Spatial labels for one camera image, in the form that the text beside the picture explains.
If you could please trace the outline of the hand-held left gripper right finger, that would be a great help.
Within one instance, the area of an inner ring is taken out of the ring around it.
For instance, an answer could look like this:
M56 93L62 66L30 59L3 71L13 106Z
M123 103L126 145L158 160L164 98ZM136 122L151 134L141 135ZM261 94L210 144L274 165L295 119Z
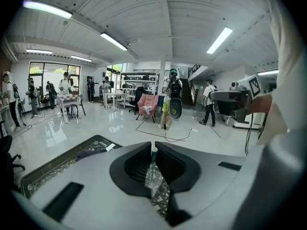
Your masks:
M169 186L170 223L156 218L155 230L235 230L235 219L249 192L249 158L196 151L167 142L162 150L184 161L186 171Z

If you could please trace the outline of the person's right forearm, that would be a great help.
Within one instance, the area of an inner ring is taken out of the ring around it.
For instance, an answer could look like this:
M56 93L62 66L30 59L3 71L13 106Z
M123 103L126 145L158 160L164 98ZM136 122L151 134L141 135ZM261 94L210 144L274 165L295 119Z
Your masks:
M267 93L263 95L259 95L257 98L255 98L251 106L249 107L247 111L247 115L253 114L253 113L265 113L267 114L271 108L272 104L272 94Z

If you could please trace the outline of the black metal chair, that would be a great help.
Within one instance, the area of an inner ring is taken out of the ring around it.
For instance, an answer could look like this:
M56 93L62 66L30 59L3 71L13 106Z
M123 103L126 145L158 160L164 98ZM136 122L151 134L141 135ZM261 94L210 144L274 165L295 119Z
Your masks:
M73 101L73 104L71 104L71 115L74 114L74 111L76 110L76 116L78 119L81 119L83 116L86 116L85 109L83 106L83 94L78 95L78 99L75 99Z

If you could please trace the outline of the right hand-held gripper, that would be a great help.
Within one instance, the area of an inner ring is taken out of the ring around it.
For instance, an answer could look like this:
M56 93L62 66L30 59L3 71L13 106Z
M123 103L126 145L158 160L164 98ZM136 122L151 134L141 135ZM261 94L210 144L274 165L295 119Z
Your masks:
M246 123L247 111L260 93L257 75L252 75L232 82L230 91L212 91L208 97L217 103L220 114L233 113L233 118L237 122Z

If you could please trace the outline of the clear plastic bottle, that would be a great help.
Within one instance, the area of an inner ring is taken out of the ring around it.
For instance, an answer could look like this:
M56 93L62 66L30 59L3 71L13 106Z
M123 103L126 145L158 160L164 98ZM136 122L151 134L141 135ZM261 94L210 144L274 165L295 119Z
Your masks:
M150 165L145 178L145 187L150 189L151 197L154 197L163 180L162 174L160 173L160 170L158 169L155 162L157 153L158 148L154 145L153 142L151 142Z

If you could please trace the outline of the white storage shelf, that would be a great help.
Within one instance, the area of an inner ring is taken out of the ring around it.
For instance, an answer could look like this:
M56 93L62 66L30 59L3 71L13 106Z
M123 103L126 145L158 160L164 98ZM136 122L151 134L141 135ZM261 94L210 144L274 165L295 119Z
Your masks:
M142 87L148 94L157 94L159 82L158 69L137 69L131 72L122 72L119 79L119 90L135 95L136 90Z

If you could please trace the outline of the person's beige shirt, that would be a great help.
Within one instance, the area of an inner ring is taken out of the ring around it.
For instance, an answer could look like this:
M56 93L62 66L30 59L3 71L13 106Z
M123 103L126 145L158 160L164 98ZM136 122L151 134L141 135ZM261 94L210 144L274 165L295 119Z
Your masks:
M287 133L290 130L286 121L286 114L282 104L293 108L295 102L294 72L304 52L304 43L297 31L290 12L282 0L267 0L270 10L270 26L278 53L277 88L271 92L271 106L268 111L266 124L258 145L268 144L276 135Z

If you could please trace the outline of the black office chair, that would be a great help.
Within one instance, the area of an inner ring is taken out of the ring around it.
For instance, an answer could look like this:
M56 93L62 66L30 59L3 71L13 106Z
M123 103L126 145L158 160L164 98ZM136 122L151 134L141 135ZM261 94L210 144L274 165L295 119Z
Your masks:
M25 166L13 163L16 158L21 159L20 154L11 156L9 150L12 145L12 136L4 135L2 124L5 121L0 121L0 186L4 186L10 190L20 192L17 184L14 183L14 168L22 168L25 171Z
M131 109L129 109L129 112L134 111L134 114L136 114L136 112L139 110L138 101L141 99L143 93L146 93L143 87L138 87L136 89L134 100L129 102L129 104L133 106Z

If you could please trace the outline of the white table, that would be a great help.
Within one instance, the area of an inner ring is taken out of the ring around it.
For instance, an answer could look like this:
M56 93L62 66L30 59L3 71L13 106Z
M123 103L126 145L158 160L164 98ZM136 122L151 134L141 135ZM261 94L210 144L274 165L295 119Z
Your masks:
M104 97L104 108L107 110L108 106L107 106L107 99L108 97L112 98L112 104L113 104L113 112L116 110L116 102L123 102L123 108L126 108L126 97L127 94L123 93L123 92L108 92L108 93L104 93L103 95Z

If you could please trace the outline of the black staircase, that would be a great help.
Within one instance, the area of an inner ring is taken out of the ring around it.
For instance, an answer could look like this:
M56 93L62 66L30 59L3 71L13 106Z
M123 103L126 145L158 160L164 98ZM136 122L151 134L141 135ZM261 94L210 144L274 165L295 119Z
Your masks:
M193 101L193 106L197 103L199 89L196 88L196 82L198 79L204 78L204 74L209 69L208 66L203 65L193 65L193 67L188 68L188 83L191 91L191 97Z

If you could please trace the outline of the checked cloth table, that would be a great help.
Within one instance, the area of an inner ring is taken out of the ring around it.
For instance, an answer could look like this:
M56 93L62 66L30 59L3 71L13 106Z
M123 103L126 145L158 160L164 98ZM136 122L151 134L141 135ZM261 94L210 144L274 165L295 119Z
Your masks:
M57 96L57 106L62 111L62 117L64 120L64 123L68 123L67 118L67 111L66 108L70 109L70 115L72 116L74 114L74 110L76 111L76 118L80 119L82 115L79 112L79 106L81 105L81 95L74 95L74 94L68 94L68 95L58 95Z

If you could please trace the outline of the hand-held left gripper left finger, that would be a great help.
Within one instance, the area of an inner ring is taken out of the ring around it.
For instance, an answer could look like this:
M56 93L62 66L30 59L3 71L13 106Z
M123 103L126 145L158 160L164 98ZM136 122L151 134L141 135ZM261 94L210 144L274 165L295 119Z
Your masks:
M43 230L168 230L169 225L145 197L120 190L109 174L111 163L141 144L84 158L46 182L31 199L12 195L35 226ZM84 185L61 222L42 209L70 182Z

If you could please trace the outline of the large window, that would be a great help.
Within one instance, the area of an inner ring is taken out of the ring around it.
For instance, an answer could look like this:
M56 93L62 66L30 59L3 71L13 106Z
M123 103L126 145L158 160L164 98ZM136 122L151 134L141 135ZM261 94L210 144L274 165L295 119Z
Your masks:
M30 62L29 65L29 77L33 78L34 86L37 89L42 89L41 93L43 95L48 94L46 90L48 81L54 85L57 93L60 92L58 84L63 79L64 72L67 72L72 79L73 88L71 90L79 91L81 67L46 62Z

